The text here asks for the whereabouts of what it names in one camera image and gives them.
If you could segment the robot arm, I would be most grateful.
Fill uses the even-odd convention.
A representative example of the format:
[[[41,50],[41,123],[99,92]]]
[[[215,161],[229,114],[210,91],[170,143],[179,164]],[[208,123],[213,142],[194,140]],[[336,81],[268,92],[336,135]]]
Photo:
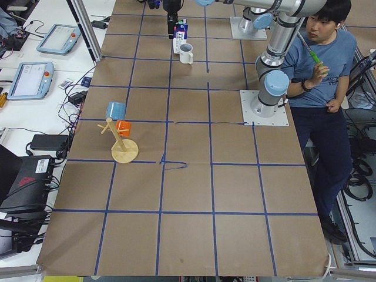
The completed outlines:
[[[250,35],[271,27],[266,50],[256,59],[255,68],[260,90],[250,102],[252,112],[263,118],[274,115],[277,105],[287,92],[288,77],[280,70],[284,57],[296,37],[304,18],[314,15],[326,1],[221,1],[225,5],[242,5],[243,17],[237,30]]]
[[[273,13],[267,9],[245,6],[239,29],[247,34],[256,33],[259,30],[268,28],[273,18]]]

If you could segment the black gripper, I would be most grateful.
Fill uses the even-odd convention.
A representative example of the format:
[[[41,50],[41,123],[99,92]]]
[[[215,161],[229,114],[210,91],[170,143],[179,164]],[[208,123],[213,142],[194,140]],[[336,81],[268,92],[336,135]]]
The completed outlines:
[[[178,21],[178,12],[183,5],[182,0],[164,0],[163,9],[167,12],[167,31],[169,39],[174,38],[175,23]]]

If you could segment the person's right hand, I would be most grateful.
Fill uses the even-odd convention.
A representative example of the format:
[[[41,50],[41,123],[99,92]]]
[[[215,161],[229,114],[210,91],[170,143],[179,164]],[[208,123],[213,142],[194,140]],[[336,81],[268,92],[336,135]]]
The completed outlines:
[[[314,65],[312,77],[307,80],[306,86],[309,89],[318,86],[321,81],[328,75],[329,71],[329,67],[325,66],[323,62],[316,63]]]

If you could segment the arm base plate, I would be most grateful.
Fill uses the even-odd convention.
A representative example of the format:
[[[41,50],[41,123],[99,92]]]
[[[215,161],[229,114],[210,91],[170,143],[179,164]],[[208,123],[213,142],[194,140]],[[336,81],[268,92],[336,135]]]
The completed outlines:
[[[233,39],[266,41],[267,34],[265,29],[256,29],[253,22],[243,17],[230,17],[231,35]]]
[[[258,90],[240,90],[243,123],[250,126],[289,126],[286,103],[266,106],[259,101]]]

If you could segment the person's left hand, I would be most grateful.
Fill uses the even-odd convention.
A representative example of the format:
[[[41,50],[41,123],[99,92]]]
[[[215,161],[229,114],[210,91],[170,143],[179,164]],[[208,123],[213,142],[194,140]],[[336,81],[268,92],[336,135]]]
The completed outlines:
[[[339,99],[332,99],[326,103],[328,113],[336,113],[341,108],[342,101]]]

